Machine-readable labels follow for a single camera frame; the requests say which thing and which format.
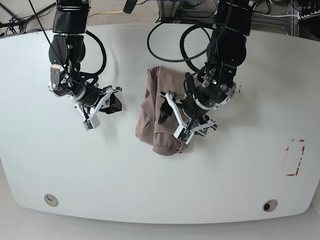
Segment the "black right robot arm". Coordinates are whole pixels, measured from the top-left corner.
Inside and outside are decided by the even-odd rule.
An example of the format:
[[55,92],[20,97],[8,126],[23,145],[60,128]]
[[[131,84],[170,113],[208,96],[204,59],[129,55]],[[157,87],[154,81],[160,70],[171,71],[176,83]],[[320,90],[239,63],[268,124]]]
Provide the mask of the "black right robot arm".
[[[87,30],[91,9],[88,0],[58,0],[53,21],[53,39],[49,42],[50,82],[49,91],[57,97],[67,96],[83,117],[86,130],[100,125],[98,113],[113,114],[122,111],[116,93],[121,87],[111,85],[100,88],[100,74],[107,65],[107,53],[101,40]],[[84,35],[93,38],[102,53],[101,67],[94,73],[82,72],[81,62],[86,54]]]

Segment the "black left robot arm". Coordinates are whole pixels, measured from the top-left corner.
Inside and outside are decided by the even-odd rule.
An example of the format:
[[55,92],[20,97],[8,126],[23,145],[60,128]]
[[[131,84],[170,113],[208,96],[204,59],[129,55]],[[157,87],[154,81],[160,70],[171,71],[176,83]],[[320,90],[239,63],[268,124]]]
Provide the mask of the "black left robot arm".
[[236,92],[234,77],[246,59],[246,41],[251,31],[253,5],[248,0],[221,0],[214,16],[206,62],[201,69],[188,59],[183,82],[184,97],[176,92],[161,92],[164,98],[158,124],[174,115],[178,126],[174,137],[189,144],[194,135],[205,136],[207,130],[217,129],[207,113],[228,103]]

